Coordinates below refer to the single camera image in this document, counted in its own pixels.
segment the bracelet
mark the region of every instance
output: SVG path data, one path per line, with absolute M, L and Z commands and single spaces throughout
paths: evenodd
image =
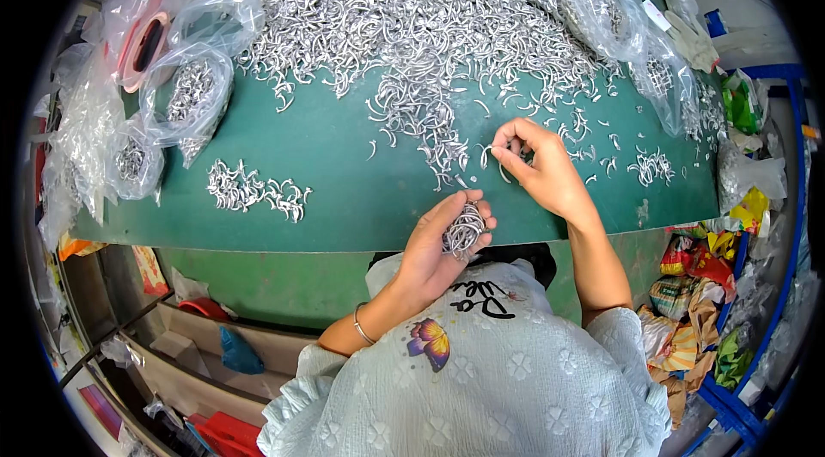
M 364 330 L 361 329 L 361 324 L 358 322 L 358 309 L 363 307 L 366 304 L 367 304 L 367 302 L 363 301 L 363 302 L 358 303 L 356 305 L 356 311 L 352 313 L 352 324 L 354 324 L 356 326 L 356 330 L 358 331 L 358 333 L 360 333 L 361 337 L 364 340 L 366 340 L 370 344 L 370 346 L 372 346 L 372 345 L 376 344 L 376 342 L 374 340 L 370 339 L 369 337 L 366 337 L 366 333 L 364 333 Z

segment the blue metal frame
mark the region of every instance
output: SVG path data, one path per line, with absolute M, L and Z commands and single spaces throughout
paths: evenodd
M 807 118 L 803 88 L 802 83 L 800 82 L 800 79 L 806 78 L 806 73 L 802 65 L 764 65 L 759 67 L 744 67 L 740 70 L 744 71 L 752 79 L 785 79 L 788 82 L 790 103 L 791 108 L 794 112 L 794 126 L 797 141 L 796 155 L 799 179 L 797 180 L 798 188 L 796 212 L 794 219 L 793 245 L 791 247 L 791 252 L 788 259 L 788 266 L 785 269 L 785 277 L 782 283 L 782 288 L 779 291 L 779 297 L 776 300 L 776 307 L 774 308 L 774 311 L 771 314 L 767 332 L 762 338 L 761 343 L 757 348 L 756 353 L 754 354 L 753 361 L 748 366 L 748 369 L 745 371 L 745 375 L 739 382 L 739 385 L 737 386 L 736 390 L 734 390 L 731 393 L 727 389 L 717 385 L 713 376 L 711 376 L 710 374 L 708 374 L 705 381 L 702 383 L 702 387 L 699 389 L 699 395 L 705 401 L 707 401 L 707 403 L 710 404 L 711 407 L 716 409 L 718 414 L 717 419 L 719 420 L 719 422 L 722 423 L 724 419 L 723 427 L 728 428 L 729 426 L 734 428 L 739 433 L 739 436 L 742 438 L 742 446 L 740 446 L 740 448 L 737 450 L 736 455 L 741 454 L 742 452 L 747 450 L 748 447 L 754 446 L 762 437 L 762 435 L 764 435 L 767 427 L 767 421 L 757 419 L 757 417 L 753 414 L 753 411 L 751 411 L 750 408 L 748 408 L 748 406 L 745 405 L 745 403 L 738 398 L 738 394 L 742 391 L 742 389 L 744 389 L 745 385 L 748 383 L 748 380 L 753 375 L 753 372 L 756 371 L 759 365 L 759 360 L 765 353 L 768 342 L 770 342 L 770 336 L 773 335 L 773 331 L 776 329 L 776 325 L 779 322 L 779 318 L 782 315 L 782 311 L 785 309 L 785 301 L 788 298 L 788 292 L 794 280 L 794 275 L 796 272 L 796 262 L 799 256 L 799 237 L 802 233 L 802 220 L 805 205 L 805 159 L 803 147 L 804 138 L 802 134 L 802 121 L 803 119 Z M 742 239 L 740 240 L 737 261 L 733 271 L 733 275 L 737 279 L 742 273 L 744 257 L 745 253 L 747 252 L 747 236 L 748 234 L 744 233 L 742 235 Z M 724 323 L 727 320 L 727 314 L 730 311 L 731 305 L 732 303 L 726 304 L 722 308 L 721 314 L 719 314 L 719 319 L 717 320 L 716 324 L 717 329 L 719 331 L 722 331 L 722 327 L 724 326 Z M 794 388 L 793 386 L 794 379 L 791 378 L 791 380 L 789 380 L 789 383 L 786 385 L 785 389 L 780 394 L 776 403 L 774 404 L 774 410 L 777 413 L 785 406 L 785 403 L 789 398 L 789 394 Z M 690 454 L 690 452 L 693 452 L 696 449 L 696 447 L 707 438 L 709 433 L 710 429 L 706 429 L 705 431 L 703 431 L 700 434 L 700 436 L 696 439 L 696 441 L 694 441 L 693 444 L 691 444 L 691 447 L 688 449 L 685 455 Z

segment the green table surface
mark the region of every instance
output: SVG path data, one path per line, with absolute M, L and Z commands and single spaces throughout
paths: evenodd
M 295 87 L 292 106 L 280 114 L 275 108 L 281 101 L 275 99 L 272 88 L 237 71 L 229 109 L 212 142 L 191 168 L 181 166 L 176 147 L 166 150 L 160 207 L 151 198 L 121 200 L 118 205 L 107 202 L 103 226 L 84 209 L 77 216 L 72 235 L 118 244 L 242 252 L 402 250 L 418 218 L 458 189 L 445 186 L 441 193 L 433 191 L 436 179 L 424 163 L 423 153 L 416 151 L 420 141 L 399 134 L 397 147 L 388 147 L 386 133 L 378 132 L 382 126 L 367 119 L 365 101 L 376 93 L 381 71 L 370 70 L 340 101 L 321 82 L 327 72 L 318 71 L 318 79 L 311 85 Z M 715 79 L 708 78 L 708 82 L 718 85 Z M 710 153 L 706 160 L 707 142 L 700 144 L 697 160 L 696 143 L 668 137 L 653 106 L 635 91 L 629 79 L 614 83 L 619 93 L 616 97 L 606 94 L 600 77 L 596 81 L 602 94 L 600 101 L 593 103 L 579 95 L 576 106 L 559 101 L 555 115 L 541 109 L 533 117 L 542 122 L 553 116 L 571 126 L 572 109 L 585 109 L 587 126 L 593 132 L 576 148 L 587 149 L 593 144 L 596 161 L 576 161 L 575 165 L 583 179 L 597 176 L 587 189 L 606 231 L 624 233 L 716 217 L 715 155 Z M 516 105 L 526 105 L 531 91 L 536 96 L 541 92 L 540 80 L 522 74 L 516 85 L 528 101 L 515 98 L 504 108 L 501 101 L 495 101 L 497 92 L 484 84 L 487 95 L 481 96 L 476 81 L 453 82 L 455 87 L 468 88 L 454 94 L 452 105 L 459 136 L 469 139 L 470 145 L 490 143 L 502 123 L 525 113 Z M 482 100 L 490 108 L 490 119 L 483 117 L 485 112 L 473 99 Z M 637 113 L 637 105 L 643 106 L 642 113 Z M 125 107 L 127 116 L 137 111 L 136 95 L 125 96 Z M 610 127 L 600 125 L 598 120 L 610 122 Z M 558 129 L 559 122 L 551 122 L 550 128 Z M 612 132 L 619 135 L 620 151 L 608 139 Z M 637 133 L 645 138 L 638 138 Z M 378 149 L 366 162 L 372 151 L 370 140 L 377 142 Z M 666 153 L 676 172 L 670 186 L 655 179 L 645 188 L 636 172 L 625 170 L 635 162 L 636 144 L 648 152 L 659 147 Z M 576 150 L 569 141 L 568 150 Z M 494 158 L 490 156 L 487 169 L 481 170 L 480 153 L 478 147 L 470 149 L 470 161 L 462 176 L 468 185 L 484 190 L 484 198 L 498 218 L 493 244 L 566 238 L 562 219 L 539 207 L 516 180 L 506 183 Z M 617 156 L 618 168 L 608 179 L 598 160 L 613 155 Z M 266 202 L 253 205 L 247 213 L 217 209 L 214 197 L 206 190 L 207 172 L 216 158 L 230 167 L 242 158 L 247 170 L 257 169 L 264 179 L 292 178 L 298 186 L 311 187 L 315 192 L 309 195 L 304 220 L 298 224 L 287 222 L 282 212 L 271 210 Z M 683 166 L 686 178 L 681 175 Z M 472 175 L 477 177 L 475 184 L 469 180 Z M 648 216 L 640 218 L 637 209 L 645 199 Z

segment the white work glove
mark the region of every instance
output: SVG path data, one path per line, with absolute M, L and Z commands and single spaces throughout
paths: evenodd
M 692 25 L 687 25 L 670 10 L 666 10 L 664 16 L 672 26 L 666 32 L 673 40 L 676 51 L 691 63 L 692 68 L 706 73 L 713 71 L 719 55 L 699 22 L 694 18 Z

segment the red plastic basket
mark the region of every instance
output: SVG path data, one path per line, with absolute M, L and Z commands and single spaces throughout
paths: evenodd
M 263 457 L 257 447 L 261 429 L 223 412 L 215 412 L 205 425 L 196 424 L 195 430 L 220 457 Z

